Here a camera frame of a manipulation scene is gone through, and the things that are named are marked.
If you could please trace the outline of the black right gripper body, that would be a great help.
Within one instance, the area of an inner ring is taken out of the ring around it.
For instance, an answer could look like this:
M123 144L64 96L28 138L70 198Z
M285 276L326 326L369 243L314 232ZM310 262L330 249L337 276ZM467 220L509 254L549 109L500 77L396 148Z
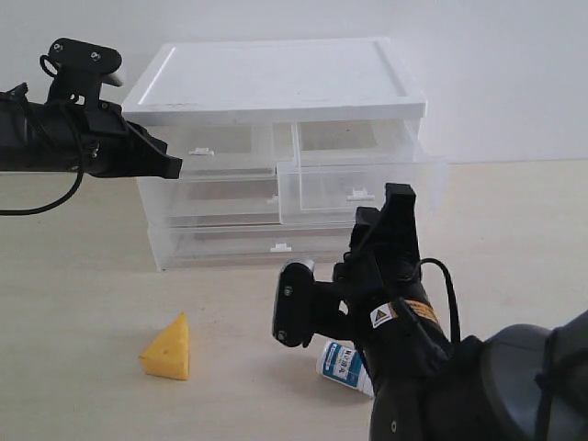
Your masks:
M416 338L416 327L398 320L393 302L402 299L421 331L441 345L441 327L422 284L418 240L377 239L355 243L334 266L332 282L323 287L321 334L351 341L365 349L369 333L376 329L374 309L382 307L394 323L390 339Z

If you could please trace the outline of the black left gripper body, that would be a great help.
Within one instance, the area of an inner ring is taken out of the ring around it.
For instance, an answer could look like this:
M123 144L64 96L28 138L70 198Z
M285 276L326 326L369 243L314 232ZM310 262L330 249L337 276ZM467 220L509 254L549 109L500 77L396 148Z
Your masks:
M27 124L27 169L32 172L76 172L79 153L84 154L84 170L94 177L134 177L138 169L136 152L128 130L112 116L102 125L106 131L91 130L85 112L78 106L33 104L36 121L48 135L44 141Z

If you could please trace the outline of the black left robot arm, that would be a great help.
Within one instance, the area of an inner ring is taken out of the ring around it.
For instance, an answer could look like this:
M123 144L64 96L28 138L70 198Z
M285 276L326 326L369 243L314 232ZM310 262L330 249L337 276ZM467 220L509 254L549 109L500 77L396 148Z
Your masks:
M177 179L183 161L143 126L122 117L121 107L27 99L25 83L1 94L1 170L66 172L79 167L96 178L154 176Z

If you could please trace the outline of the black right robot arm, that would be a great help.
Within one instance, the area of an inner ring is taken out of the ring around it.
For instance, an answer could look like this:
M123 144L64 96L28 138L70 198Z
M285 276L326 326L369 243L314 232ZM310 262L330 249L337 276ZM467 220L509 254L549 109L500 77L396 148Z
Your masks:
M514 324L488 339L463 336L447 285L444 331L424 289L414 206L387 184L381 209L359 208L334 267L347 307L336 337L351 341L371 380L372 440L584 440L587 317L558 327Z

